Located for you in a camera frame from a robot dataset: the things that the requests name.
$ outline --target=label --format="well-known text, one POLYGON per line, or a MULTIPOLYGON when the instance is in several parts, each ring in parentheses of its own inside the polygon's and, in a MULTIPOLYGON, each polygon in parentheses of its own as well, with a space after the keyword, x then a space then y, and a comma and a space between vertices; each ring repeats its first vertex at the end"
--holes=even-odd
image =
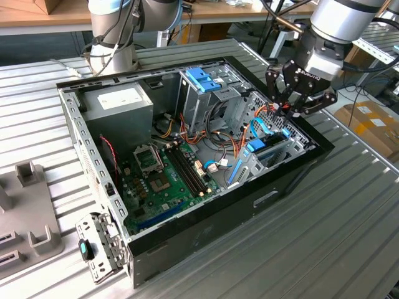
POLYGON ((104 110, 133 104, 142 101, 135 88, 119 90, 117 92, 104 93, 98 96, 98 100, 104 110))
POLYGON ((379 118, 374 118, 373 120, 371 120, 373 122, 374 125, 376 126, 386 126, 386 124, 384 124, 384 122, 379 119, 379 118))
POLYGON ((357 107, 360 112, 362 112, 363 114, 367 114, 367 113, 372 113, 373 111, 371 111, 368 107, 366 106, 359 106, 357 107))
POLYGON ((215 83, 223 83, 224 81, 223 81, 222 78, 216 78, 216 79, 213 80, 213 82, 215 82, 215 83))
POLYGON ((220 160, 220 165, 222 165, 222 166, 227 166, 227 163, 229 163, 229 160, 227 160, 227 159, 220 160))

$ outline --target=aluminum table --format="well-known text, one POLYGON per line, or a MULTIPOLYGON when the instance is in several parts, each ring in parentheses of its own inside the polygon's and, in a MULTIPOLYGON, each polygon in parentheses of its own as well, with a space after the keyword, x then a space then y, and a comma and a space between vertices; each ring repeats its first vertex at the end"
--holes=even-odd
MULTIPOLYGON (((144 67, 233 55, 264 81, 266 62, 222 40, 138 51, 144 67)), ((82 59, 63 60, 83 74, 82 59)), ((72 146, 52 62, 0 68, 0 171, 43 165, 65 250, 0 281, 1 298, 384 298, 399 280, 399 172, 332 115, 308 117, 335 145, 287 198, 134 290, 124 272, 92 282, 74 224, 95 209, 72 146)))

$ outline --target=chip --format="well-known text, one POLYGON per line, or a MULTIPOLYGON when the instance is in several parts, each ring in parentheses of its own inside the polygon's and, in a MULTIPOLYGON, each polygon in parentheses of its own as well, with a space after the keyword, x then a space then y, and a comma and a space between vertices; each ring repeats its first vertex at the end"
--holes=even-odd
POLYGON ((160 192, 170 187, 169 179, 164 173, 153 173, 148 176, 148 182, 154 192, 160 192))

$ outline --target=motherboard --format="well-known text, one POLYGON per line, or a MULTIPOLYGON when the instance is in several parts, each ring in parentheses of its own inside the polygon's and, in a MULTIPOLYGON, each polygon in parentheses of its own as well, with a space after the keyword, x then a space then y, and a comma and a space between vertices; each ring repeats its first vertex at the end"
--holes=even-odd
POLYGON ((143 145, 121 167, 125 225, 134 234, 221 191, 184 142, 160 149, 143 145))

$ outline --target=side panel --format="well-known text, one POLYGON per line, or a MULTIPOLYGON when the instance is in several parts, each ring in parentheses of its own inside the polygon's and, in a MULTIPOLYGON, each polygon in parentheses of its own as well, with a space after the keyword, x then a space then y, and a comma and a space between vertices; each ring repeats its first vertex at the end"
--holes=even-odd
MULTIPOLYGON (((288 172, 273 183, 261 187, 225 209, 152 247, 150 250, 136 256, 133 254, 133 271, 131 273, 133 286, 136 288, 160 272, 176 265, 192 253, 282 199, 326 155, 288 172)), ((135 241, 129 243, 129 248, 132 252, 135 252, 135 241)))

